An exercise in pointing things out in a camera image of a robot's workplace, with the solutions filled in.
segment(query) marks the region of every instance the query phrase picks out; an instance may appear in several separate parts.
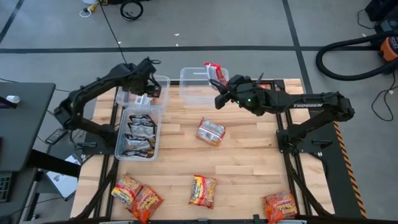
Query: clear plastic container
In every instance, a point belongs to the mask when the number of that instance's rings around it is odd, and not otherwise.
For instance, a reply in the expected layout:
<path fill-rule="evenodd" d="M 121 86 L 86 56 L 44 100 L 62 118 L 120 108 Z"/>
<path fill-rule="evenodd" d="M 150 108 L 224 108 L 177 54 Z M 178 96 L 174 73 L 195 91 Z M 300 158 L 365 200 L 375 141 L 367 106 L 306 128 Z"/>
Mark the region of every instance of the clear plastic container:
<path fill-rule="evenodd" d="M 229 80 L 227 69 L 221 69 Z M 180 98 L 187 107 L 215 107 L 215 98 L 220 93 L 208 81 L 206 68 L 183 68 L 180 72 Z"/>
<path fill-rule="evenodd" d="M 157 125 L 156 129 L 156 143 L 155 143 L 155 151 L 154 156 L 152 158 L 143 158 L 139 156 L 130 156 L 125 157 L 122 155 L 122 152 L 127 149 L 128 143 L 126 137 L 124 136 L 125 133 L 131 133 L 129 126 L 127 125 L 130 122 L 129 116 L 131 115 L 140 115 L 140 114 L 148 114 Z M 121 161 L 153 161 L 157 157 L 157 151 L 159 150 L 159 141 L 160 141 L 160 129 L 162 126 L 162 111 L 158 108 L 126 108 L 123 111 L 122 118 L 120 121 L 120 128 L 118 134 L 118 140 L 116 142 L 116 148 L 114 151 L 114 155 Z"/>
<path fill-rule="evenodd" d="M 159 98 L 151 98 L 146 94 L 142 96 L 134 95 L 123 91 L 121 87 L 118 89 L 116 95 L 116 102 L 123 105 L 125 108 L 137 107 L 137 108 L 157 108 L 163 112 L 166 109 L 167 102 L 169 101 L 169 88 L 170 79 L 162 75 L 154 75 L 155 80 L 162 87 Z"/>

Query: keyboard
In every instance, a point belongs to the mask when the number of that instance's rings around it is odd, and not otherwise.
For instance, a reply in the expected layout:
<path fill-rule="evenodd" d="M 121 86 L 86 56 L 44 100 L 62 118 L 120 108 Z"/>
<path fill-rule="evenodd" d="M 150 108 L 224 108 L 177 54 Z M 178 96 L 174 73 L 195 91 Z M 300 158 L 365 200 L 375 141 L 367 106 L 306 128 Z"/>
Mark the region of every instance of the keyboard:
<path fill-rule="evenodd" d="M 0 203 L 8 202 L 11 197 L 12 172 L 0 172 Z"/>

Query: wooden tabletop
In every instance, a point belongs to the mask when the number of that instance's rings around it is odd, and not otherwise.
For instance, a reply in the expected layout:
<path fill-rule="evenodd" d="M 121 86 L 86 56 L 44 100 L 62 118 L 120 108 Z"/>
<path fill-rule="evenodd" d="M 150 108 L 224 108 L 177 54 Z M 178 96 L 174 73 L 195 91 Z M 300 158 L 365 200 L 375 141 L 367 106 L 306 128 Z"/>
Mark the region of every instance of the wooden tabletop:
<path fill-rule="evenodd" d="M 285 86 L 288 93 L 303 93 L 299 79 L 287 79 Z M 98 97 L 94 122 L 109 123 L 114 91 Z M 291 113 L 294 123 L 309 119 L 306 109 L 291 110 Z M 202 117 L 226 127 L 220 146 L 211 146 L 194 136 Z M 276 129 L 274 114 L 257 117 L 231 103 L 221 110 L 185 108 L 178 86 L 171 86 L 167 111 L 162 117 L 157 159 L 152 162 L 120 161 L 118 179 L 128 172 L 139 182 L 150 185 L 164 199 L 152 220 L 250 219 L 254 214 L 265 218 L 262 198 L 289 189 Z M 323 207 L 333 213 L 322 163 L 308 154 L 300 156 L 307 187 Z M 71 217 L 83 210 L 98 188 L 102 162 L 103 156 L 93 156 L 81 168 Z M 188 204 L 194 174 L 216 179 L 214 209 Z M 296 189 L 300 211 L 304 214 L 301 192 L 297 186 Z M 101 215 L 105 214 L 108 192 L 103 197 Z M 131 220 L 132 216 L 118 199 L 114 199 L 111 218 Z"/>

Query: gray concrete floor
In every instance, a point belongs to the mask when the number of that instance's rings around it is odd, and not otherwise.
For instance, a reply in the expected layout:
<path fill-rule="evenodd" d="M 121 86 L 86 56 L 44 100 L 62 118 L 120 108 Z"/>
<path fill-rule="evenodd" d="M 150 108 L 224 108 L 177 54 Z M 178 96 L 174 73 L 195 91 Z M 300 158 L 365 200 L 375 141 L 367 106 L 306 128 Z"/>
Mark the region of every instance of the gray concrete floor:
<path fill-rule="evenodd" d="M 369 0 L 287 2 L 301 46 L 322 46 L 374 33 L 356 23 L 356 13 Z M 0 0 L 0 30 L 16 4 L 17 0 Z M 136 22 L 124 21 L 116 6 L 105 7 L 122 47 L 293 46 L 282 0 L 151 0 L 143 5 L 144 15 Z M 101 9 L 84 19 L 78 15 L 83 7 L 81 0 L 25 0 L 0 42 L 0 50 L 116 47 Z M 372 25 L 365 14 L 362 21 Z M 351 99 L 356 110 L 355 117 L 340 126 L 368 217 L 398 220 L 398 213 L 390 212 L 398 200 L 398 121 L 381 121 L 371 111 L 373 99 L 391 84 L 392 77 L 379 75 L 354 83 L 331 80 L 317 71 L 315 55 L 303 52 L 313 91 L 340 91 Z M 209 61 L 222 64 L 231 75 L 257 77 L 264 72 L 264 78 L 302 78 L 293 49 L 151 51 L 128 52 L 125 56 L 134 63 L 146 56 L 159 59 L 162 64 L 157 66 L 158 74 L 174 79 L 179 78 L 181 68 L 199 67 Z M 382 64 L 375 52 L 364 51 L 333 52 L 325 56 L 325 61 L 332 71 L 344 74 L 368 71 Z M 72 90 L 107 74 L 121 62 L 119 53 L 0 54 L 0 78 L 54 82 L 57 88 Z M 50 109 L 66 95 L 56 91 Z M 396 93 L 388 96 L 394 114 L 398 110 L 396 98 Z M 94 102 L 86 107 L 87 117 L 92 116 L 93 108 Z M 388 115 L 381 103 L 376 108 Z M 39 136 L 45 138 L 59 126 L 48 115 Z M 35 148 L 45 150 L 39 141 Z M 56 195 L 43 195 L 39 201 L 51 197 Z M 71 206 L 71 201 L 62 200 L 40 204 L 36 212 L 42 218 L 35 222 L 66 220 Z"/>

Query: orange and black hazard stripe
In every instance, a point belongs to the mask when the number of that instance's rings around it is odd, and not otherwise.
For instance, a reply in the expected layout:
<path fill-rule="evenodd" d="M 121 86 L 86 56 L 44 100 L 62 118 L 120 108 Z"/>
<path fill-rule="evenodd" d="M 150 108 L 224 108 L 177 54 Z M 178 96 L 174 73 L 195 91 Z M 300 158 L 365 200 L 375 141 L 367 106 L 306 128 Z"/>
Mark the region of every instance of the orange and black hazard stripe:
<path fill-rule="evenodd" d="M 357 185 L 357 183 L 355 181 L 353 168 L 351 167 L 351 162 L 349 161 L 349 158 L 348 158 L 346 146 L 344 145 L 343 137 L 341 135 L 340 130 L 338 129 L 338 123 L 336 121 L 335 121 L 335 129 L 336 129 L 337 139 L 338 139 L 339 144 L 340 144 L 341 152 L 343 153 L 343 158 L 344 158 L 344 160 L 346 162 L 348 175 L 349 175 L 351 183 L 353 185 L 353 189 L 354 189 L 354 192 L 355 192 L 355 197 L 356 197 L 356 200 L 358 201 L 359 209 L 361 210 L 362 216 L 364 218 L 367 218 L 368 216 L 366 215 L 366 211 L 365 211 L 365 207 L 363 206 L 361 194 L 359 193 L 358 185 Z"/>

